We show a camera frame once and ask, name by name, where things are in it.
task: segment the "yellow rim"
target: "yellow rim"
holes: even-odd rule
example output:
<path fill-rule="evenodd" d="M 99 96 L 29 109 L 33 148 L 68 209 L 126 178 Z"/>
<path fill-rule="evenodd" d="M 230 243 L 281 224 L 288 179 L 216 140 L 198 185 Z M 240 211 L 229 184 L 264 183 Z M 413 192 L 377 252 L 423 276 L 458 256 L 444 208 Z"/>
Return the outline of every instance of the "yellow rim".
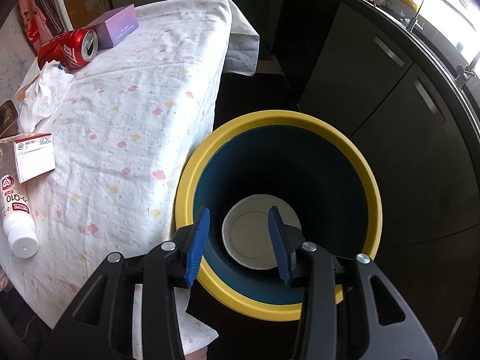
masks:
<path fill-rule="evenodd" d="M 219 127 L 200 144 L 189 159 L 178 185 L 175 202 L 177 228 L 194 222 L 195 190 L 203 170 L 217 150 L 245 131 L 270 125 L 294 126 L 318 134 L 335 145 L 351 162 L 361 180 L 367 199 L 368 227 L 362 252 L 374 258 L 382 229 L 382 206 L 374 174 L 359 150 L 340 131 L 312 116 L 293 111 L 259 111 L 240 116 Z M 205 258 L 200 264 L 198 280 L 213 297 L 244 315 L 267 321 L 294 321 L 300 318 L 301 303 L 272 305 L 247 298 L 227 286 Z M 335 301 L 339 303 L 342 299 L 341 286 L 336 286 Z"/>

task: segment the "coca-cola can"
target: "coca-cola can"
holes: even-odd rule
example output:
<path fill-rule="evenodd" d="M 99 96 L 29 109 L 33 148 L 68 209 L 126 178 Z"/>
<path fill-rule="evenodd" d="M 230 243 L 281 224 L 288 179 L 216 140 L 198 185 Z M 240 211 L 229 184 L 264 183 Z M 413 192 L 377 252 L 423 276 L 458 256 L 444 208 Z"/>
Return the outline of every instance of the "coca-cola can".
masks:
<path fill-rule="evenodd" d="M 69 68 L 80 68 L 90 62 L 98 51 L 98 38 L 94 30 L 80 28 L 65 32 L 45 43 L 38 50 L 38 67 L 59 61 Z"/>

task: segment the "bottle cap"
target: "bottle cap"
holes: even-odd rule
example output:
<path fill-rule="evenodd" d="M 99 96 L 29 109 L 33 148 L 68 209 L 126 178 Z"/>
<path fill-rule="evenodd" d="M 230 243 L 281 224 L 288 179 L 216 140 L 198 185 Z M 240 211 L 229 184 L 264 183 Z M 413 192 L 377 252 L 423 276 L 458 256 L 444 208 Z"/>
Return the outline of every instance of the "bottle cap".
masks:
<path fill-rule="evenodd" d="M 38 240 L 31 230 L 16 228 L 8 235 L 11 252 L 22 259 L 32 257 L 38 250 Z"/>

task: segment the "cabinet handle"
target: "cabinet handle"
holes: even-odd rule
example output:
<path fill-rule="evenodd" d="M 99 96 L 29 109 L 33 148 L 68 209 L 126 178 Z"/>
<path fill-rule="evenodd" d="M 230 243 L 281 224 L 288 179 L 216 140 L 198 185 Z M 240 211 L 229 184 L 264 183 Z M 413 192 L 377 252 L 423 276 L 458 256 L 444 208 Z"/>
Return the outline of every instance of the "cabinet handle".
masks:
<path fill-rule="evenodd" d="M 443 347 L 442 353 L 445 352 L 450 344 L 452 343 L 453 337 L 455 337 L 455 334 L 457 334 L 458 328 L 460 327 L 460 324 L 462 323 L 463 317 L 458 317 L 457 321 L 455 322 L 455 325 L 453 325 L 452 332 L 450 333 L 450 337 L 448 337 L 447 343 Z"/>
<path fill-rule="evenodd" d="M 393 59 L 393 61 L 397 62 L 398 66 L 402 67 L 405 62 L 403 62 L 400 57 L 395 54 L 390 48 L 381 41 L 381 39 L 378 36 L 375 36 L 373 41 L 383 50 L 385 51 L 385 54 L 387 54 L 390 58 Z"/>
<path fill-rule="evenodd" d="M 420 93 L 420 96 L 423 98 L 423 101 L 425 102 L 427 107 L 430 109 L 433 117 L 437 119 L 440 124 L 445 123 L 445 118 L 443 117 L 442 113 L 439 111 L 434 101 L 431 99 L 431 97 L 429 96 L 423 85 L 420 83 L 420 81 L 418 81 L 418 79 L 415 81 L 415 87 L 417 88 L 418 93 Z"/>

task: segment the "kitchen floor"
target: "kitchen floor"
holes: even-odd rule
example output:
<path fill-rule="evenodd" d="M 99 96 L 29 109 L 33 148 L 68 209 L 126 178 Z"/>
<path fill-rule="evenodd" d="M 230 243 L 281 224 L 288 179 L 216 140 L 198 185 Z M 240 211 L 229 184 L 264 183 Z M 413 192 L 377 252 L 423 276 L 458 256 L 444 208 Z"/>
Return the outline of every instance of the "kitchen floor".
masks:
<path fill-rule="evenodd" d="M 252 77 L 222 75 L 214 129 L 250 112 L 268 109 L 298 111 L 297 105 L 289 100 L 289 86 L 278 62 L 275 57 L 267 58 L 259 61 L 257 73 Z M 208 360 L 291 358 L 297 321 L 268 322 L 239 314 L 218 302 L 198 282 L 191 289 L 187 312 L 219 334 L 208 346 Z"/>
<path fill-rule="evenodd" d="M 25 303 L 15 288 L 0 291 L 0 312 L 26 347 L 34 354 L 42 347 L 51 330 Z"/>

